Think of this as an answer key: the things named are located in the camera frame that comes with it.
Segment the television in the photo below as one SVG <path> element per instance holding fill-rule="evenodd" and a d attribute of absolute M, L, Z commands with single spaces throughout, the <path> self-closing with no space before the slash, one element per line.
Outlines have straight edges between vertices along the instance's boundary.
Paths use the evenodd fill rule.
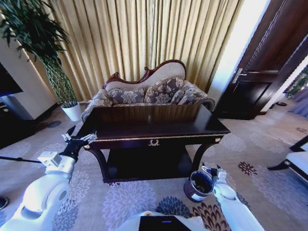
<path fill-rule="evenodd" d="M 0 63 L 0 97 L 22 92 L 21 88 Z"/>

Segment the carpet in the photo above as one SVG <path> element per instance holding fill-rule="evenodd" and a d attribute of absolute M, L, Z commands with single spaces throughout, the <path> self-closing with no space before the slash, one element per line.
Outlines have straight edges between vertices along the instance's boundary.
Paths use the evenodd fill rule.
<path fill-rule="evenodd" d="M 286 101 L 289 107 L 292 102 Z M 239 199 L 267 231 L 308 229 L 308 187 L 291 170 L 268 171 L 291 152 L 289 147 L 306 136 L 308 121 L 288 107 L 275 106 L 254 120 L 222 119 L 231 131 L 203 156 L 205 165 L 220 165 L 228 172 L 227 182 Z M 35 160 L 43 151 L 61 152 L 61 136 L 73 125 L 60 107 L 43 121 L 35 135 L 0 150 L 0 155 Z M 186 146 L 193 158 L 198 145 Z M 106 157 L 108 150 L 103 150 Z M 22 201 L 26 187 L 43 176 L 40 164 L 0 160 L 0 195 L 10 204 L 0 210 L 0 226 Z M 81 151 L 70 182 L 71 192 L 59 208 L 53 231 L 112 231 L 130 216 L 144 210 L 184 217 L 201 216 L 212 231 L 230 230 L 213 195 L 202 203 L 188 200 L 183 191 L 186 179 L 145 180 L 104 184 L 94 156 Z"/>

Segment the beige curtain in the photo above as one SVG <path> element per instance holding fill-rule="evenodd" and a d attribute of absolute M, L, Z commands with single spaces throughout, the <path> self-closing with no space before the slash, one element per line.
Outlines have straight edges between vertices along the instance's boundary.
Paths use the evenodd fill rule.
<path fill-rule="evenodd" d="M 89 100 L 110 75 L 135 81 L 168 59 L 186 65 L 205 90 L 242 0 L 46 0 L 69 33 L 63 69 L 78 100 Z"/>

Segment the white flower pot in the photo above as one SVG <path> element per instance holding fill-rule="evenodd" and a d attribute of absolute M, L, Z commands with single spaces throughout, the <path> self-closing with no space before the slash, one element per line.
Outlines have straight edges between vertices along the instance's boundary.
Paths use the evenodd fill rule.
<path fill-rule="evenodd" d="M 80 120 L 81 109 L 79 103 L 74 107 L 62 108 L 72 121 Z"/>

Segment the table drawer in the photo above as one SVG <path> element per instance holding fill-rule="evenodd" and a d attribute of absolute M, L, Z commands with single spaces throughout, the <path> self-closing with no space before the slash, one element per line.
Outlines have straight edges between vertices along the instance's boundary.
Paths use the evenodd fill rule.
<path fill-rule="evenodd" d="M 165 145 L 186 145 L 202 143 L 219 143 L 223 135 L 213 136 L 186 136 L 172 138 L 148 138 L 148 139 L 114 139 L 114 140 L 97 140 L 91 143 L 92 149 L 110 149 L 110 148 L 138 148 L 138 147 L 157 147 Z"/>

